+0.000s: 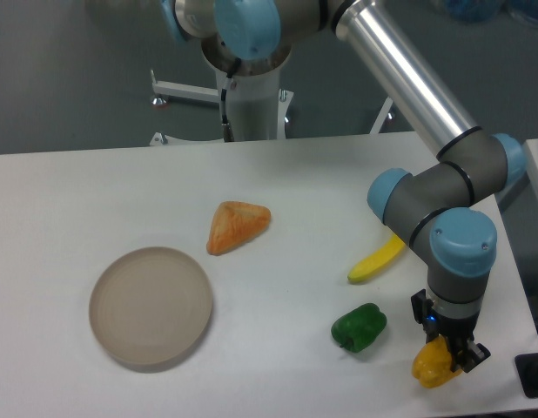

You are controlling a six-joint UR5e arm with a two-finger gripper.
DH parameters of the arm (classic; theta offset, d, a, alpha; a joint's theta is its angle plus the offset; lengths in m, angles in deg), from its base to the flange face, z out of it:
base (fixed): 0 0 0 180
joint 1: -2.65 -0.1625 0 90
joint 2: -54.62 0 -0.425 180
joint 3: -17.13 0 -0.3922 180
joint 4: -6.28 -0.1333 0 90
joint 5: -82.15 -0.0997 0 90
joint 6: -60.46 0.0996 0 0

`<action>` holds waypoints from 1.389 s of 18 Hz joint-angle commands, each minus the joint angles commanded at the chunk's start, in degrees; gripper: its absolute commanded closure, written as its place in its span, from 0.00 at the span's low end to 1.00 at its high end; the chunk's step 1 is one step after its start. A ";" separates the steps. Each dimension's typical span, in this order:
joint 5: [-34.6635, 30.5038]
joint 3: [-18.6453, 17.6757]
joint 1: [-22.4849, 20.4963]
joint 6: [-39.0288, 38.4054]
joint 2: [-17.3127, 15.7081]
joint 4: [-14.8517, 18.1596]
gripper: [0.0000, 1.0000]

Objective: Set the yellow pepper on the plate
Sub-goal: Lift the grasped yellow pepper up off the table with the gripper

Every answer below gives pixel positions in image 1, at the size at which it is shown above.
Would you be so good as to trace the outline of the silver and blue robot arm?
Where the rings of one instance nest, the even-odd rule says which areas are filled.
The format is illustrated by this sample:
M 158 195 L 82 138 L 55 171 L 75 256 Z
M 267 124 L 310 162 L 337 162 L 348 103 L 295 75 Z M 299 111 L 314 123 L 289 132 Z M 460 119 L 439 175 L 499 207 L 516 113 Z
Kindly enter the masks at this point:
M 171 37 L 197 38 L 218 73 L 226 142 L 278 137 L 277 76 L 294 43 L 328 29 L 353 47 L 437 158 L 418 175 L 383 172 L 367 194 L 373 213 L 427 264 L 414 318 L 428 340 L 445 339 L 453 370 L 486 360 L 474 328 L 497 233 L 473 205 L 522 176 L 520 144 L 472 120 L 379 1 L 163 1 L 160 9 Z

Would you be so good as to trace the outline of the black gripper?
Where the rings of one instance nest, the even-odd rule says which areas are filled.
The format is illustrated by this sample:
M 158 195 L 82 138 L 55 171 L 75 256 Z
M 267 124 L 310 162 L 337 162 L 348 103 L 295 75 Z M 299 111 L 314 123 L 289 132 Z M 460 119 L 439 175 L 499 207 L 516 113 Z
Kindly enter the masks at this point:
M 474 329 L 479 309 L 471 304 L 453 304 L 431 297 L 425 289 L 411 297 L 414 319 L 422 325 L 426 343 L 441 335 L 447 339 L 447 350 L 451 354 L 451 371 L 469 373 L 490 357 L 490 351 L 474 342 Z

